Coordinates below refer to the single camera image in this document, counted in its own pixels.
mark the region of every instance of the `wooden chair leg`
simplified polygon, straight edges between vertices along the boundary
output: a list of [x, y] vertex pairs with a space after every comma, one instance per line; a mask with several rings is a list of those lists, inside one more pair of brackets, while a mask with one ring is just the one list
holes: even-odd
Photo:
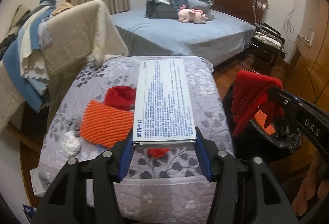
[[8, 122], [6, 129], [33, 151], [37, 153], [41, 152], [41, 146], [37, 145], [35, 142], [25, 136], [11, 121]]

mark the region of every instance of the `screw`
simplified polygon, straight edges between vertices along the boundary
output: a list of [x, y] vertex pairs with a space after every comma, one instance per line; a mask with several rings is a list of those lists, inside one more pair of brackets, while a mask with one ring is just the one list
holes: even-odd
[[77, 162], [77, 160], [76, 160], [75, 158], [70, 158], [70, 159], [67, 161], [67, 163], [68, 163], [69, 165], [74, 165], [76, 162]]
[[263, 162], [263, 160], [262, 160], [260, 157], [255, 157], [255, 158], [254, 158], [254, 162], [255, 162], [256, 164], [260, 164], [261, 162]]
[[112, 152], [111, 152], [111, 151], [105, 151], [105, 152], [103, 153], [103, 156], [106, 157], [106, 158], [109, 158], [109, 157], [112, 156]]
[[223, 150], [218, 151], [217, 154], [218, 154], [220, 157], [225, 157], [225, 156], [227, 156], [227, 153], [226, 153], [225, 151], [223, 151]]

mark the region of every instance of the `orange ribbed fabric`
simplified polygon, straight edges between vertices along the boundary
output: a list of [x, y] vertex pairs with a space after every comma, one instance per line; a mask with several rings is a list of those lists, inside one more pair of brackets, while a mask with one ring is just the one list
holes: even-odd
[[83, 114], [80, 136], [92, 143], [112, 147], [126, 139], [133, 121], [134, 113], [91, 100]]
[[254, 119], [260, 125], [260, 127], [270, 136], [273, 135], [276, 131], [272, 124], [270, 124], [266, 129], [264, 128], [265, 119], [267, 115], [263, 113], [262, 110], [258, 110], [257, 114], [255, 114]]

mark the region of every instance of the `black basket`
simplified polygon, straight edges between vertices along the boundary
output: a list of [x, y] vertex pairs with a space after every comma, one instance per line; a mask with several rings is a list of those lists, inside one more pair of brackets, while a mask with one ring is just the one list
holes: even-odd
[[[234, 85], [234, 83], [231, 84], [223, 99], [224, 111], [231, 133], [236, 127], [233, 121], [234, 115], [231, 112]], [[254, 156], [261, 156], [266, 162], [273, 162], [292, 155], [300, 148], [302, 136], [291, 132], [288, 119], [287, 113], [285, 113], [285, 118], [276, 117], [272, 122], [276, 133], [271, 136], [252, 119], [241, 135], [232, 137], [235, 157], [251, 160]]]

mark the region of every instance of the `red garment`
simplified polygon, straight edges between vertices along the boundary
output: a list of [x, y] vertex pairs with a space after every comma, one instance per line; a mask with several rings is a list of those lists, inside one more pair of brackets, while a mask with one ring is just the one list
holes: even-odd
[[237, 73], [232, 102], [233, 120], [237, 125], [233, 136], [244, 131], [259, 109], [267, 115], [264, 128], [269, 126], [274, 116], [283, 116], [281, 106], [268, 101], [267, 90], [271, 86], [283, 89], [279, 79], [245, 70]]
[[131, 88], [129, 86], [118, 86], [108, 89], [104, 104], [121, 110], [129, 111], [135, 104], [135, 99], [135, 88]]
[[167, 148], [148, 149], [147, 152], [152, 157], [161, 158], [164, 157], [167, 152], [169, 152], [169, 149]]

